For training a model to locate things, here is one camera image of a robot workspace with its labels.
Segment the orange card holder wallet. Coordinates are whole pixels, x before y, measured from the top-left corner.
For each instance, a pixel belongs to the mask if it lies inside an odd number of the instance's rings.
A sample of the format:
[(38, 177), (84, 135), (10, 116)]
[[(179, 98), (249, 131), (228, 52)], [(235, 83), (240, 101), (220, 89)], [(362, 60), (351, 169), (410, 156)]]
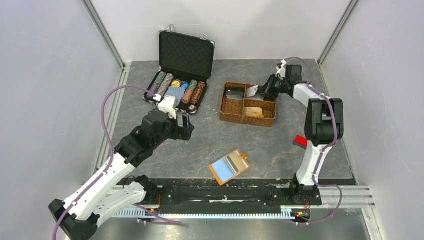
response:
[(208, 166), (219, 186), (223, 186), (251, 168), (248, 156), (236, 149)]

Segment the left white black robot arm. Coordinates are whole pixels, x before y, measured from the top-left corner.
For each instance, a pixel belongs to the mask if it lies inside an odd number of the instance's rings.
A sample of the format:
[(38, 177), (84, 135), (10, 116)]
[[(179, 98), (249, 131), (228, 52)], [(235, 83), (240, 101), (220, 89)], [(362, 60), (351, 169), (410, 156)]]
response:
[(112, 195), (109, 192), (166, 140), (188, 141), (195, 127), (187, 114), (182, 115), (182, 123), (179, 126), (178, 117), (168, 112), (151, 110), (141, 125), (120, 140), (106, 163), (80, 189), (65, 200), (54, 199), (49, 204), (56, 221), (52, 239), (57, 238), (58, 230), (63, 230), (71, 240), (89, 240), (102, 224), (123, 209), (141, 202), (153, 203), (157, 187), (145, 175)]

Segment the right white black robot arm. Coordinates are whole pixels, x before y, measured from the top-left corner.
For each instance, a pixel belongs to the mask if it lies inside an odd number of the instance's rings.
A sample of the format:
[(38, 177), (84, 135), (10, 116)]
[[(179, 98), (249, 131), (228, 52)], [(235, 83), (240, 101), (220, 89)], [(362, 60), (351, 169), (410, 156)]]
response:
[(311, 204), (319, 198), (319, 175), (330, 150), (344, 135), (344, 106), (340, 98), (331, 98), (302, 80), (302, 66), (278, 64), (256, 95), (277, 99), (287, 94), (306, 108), (304, 135), (306, 152), (289, 186), (289, 199), (295, 204)]

